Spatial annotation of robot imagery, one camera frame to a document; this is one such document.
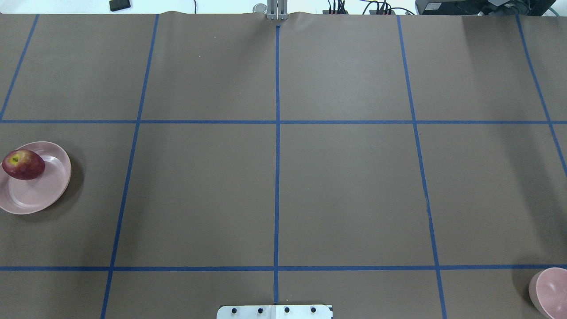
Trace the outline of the white pedestal column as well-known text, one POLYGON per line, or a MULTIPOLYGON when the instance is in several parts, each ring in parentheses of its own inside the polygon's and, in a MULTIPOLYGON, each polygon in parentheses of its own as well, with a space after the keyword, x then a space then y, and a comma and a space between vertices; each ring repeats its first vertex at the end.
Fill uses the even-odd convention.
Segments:
POLYGON ((217 319, 332 319, 331 305, 226 305, 218 309, 217 319))

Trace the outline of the red apple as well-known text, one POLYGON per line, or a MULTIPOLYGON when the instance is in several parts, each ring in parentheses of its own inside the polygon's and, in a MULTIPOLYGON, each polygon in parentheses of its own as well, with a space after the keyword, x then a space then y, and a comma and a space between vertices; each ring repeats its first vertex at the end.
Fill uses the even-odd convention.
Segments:
POLYGON ((37 153, 20 148, 6 155, 2 169, 15 179, 31 180, 45 171, 45 161, 37 153))

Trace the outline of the far orange black hub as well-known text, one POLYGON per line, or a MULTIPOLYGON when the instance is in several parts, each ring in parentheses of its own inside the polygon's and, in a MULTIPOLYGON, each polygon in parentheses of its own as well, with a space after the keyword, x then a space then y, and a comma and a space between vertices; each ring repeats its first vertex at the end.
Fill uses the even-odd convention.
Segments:
POLYGON ((324 11, 323 14, 328 15, 348 15, 348 10, 346 9, 345 0, 328 0, 328 10, 324 11))

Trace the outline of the aluminium frame post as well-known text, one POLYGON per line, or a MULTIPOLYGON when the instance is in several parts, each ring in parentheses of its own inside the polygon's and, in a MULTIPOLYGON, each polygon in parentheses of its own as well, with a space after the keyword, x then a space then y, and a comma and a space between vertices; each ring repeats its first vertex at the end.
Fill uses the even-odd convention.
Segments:
POLYGON ((268 0, 267 20, 287 20, 289 18, 287 7, 287 0, 268 0))

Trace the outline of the small black device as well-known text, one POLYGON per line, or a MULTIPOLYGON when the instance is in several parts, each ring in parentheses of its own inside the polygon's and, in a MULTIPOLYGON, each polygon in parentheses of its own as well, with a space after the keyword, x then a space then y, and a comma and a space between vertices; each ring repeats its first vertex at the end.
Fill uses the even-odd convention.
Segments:
POLYGON ((109 9, 111 12, 117 12, 127 8, 131 8, 130 0, 109 0, 109 9))

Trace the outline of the near orange black hub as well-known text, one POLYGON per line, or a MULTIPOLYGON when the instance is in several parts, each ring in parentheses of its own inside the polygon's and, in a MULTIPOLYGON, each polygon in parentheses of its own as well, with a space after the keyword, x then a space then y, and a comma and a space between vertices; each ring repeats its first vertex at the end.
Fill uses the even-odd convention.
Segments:
POLYGON ((395 9, 393 9, 393 6, 391 6, 391 4, 389 4, 389 2, 383 0, 383 1, 370 1, 369 4, 367 5, 370 6, 371 4, 376 4, 377 8, 375 9, 375 15, 377 16, 391 16, 391 15, 395 15, 395 9))

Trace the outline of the orange black hub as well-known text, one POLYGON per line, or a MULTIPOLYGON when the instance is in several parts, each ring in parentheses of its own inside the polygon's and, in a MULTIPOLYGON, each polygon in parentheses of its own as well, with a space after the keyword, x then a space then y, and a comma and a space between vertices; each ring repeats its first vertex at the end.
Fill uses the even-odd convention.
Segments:
POLYGON ((377 16, 391 16, 391 15, 395 15, 395 9, 393 9, 393 6, 391 6, 391 4, 389 4, 389 2, 383 0, 383 1, 370 1, 369 4, 367 5, 370 6, 371 4, 376 4, 377 8, 375 9, 375 15, 377 16))
POLYGON ((345 0, 328 0, 328 10, 324 11, 323 14, 328 15, 348 15, 348 10, 346 9, 345 0))

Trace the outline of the black laptop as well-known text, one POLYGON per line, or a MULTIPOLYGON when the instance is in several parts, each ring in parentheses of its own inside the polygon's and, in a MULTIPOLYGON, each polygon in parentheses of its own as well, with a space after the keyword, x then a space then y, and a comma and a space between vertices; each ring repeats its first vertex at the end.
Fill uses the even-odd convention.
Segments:
POLYGON ((542 16, 555 0, 415 0, 420 16, 542 16))

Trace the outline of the pink bowl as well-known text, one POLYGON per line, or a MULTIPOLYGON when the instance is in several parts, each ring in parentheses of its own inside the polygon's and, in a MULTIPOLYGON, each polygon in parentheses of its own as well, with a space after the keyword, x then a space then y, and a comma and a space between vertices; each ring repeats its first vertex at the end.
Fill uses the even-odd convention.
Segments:
POLYGON ((547 319, 567 317, 567 270, 551 267, 533 275, 528 287, 530 299, 547 319))

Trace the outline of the pink plate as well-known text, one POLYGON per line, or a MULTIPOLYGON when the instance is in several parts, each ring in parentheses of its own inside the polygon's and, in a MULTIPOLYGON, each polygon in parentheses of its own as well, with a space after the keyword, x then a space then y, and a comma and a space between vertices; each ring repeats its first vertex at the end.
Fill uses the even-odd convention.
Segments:
POLYGON ((69 185, 72 166, 67 152, 48 141, 24 144, 22 149, 38 154, 45 162, 36 179, 19 180, 1 171, 0 206, 11 214, 32 214, 55 203, 69 185))

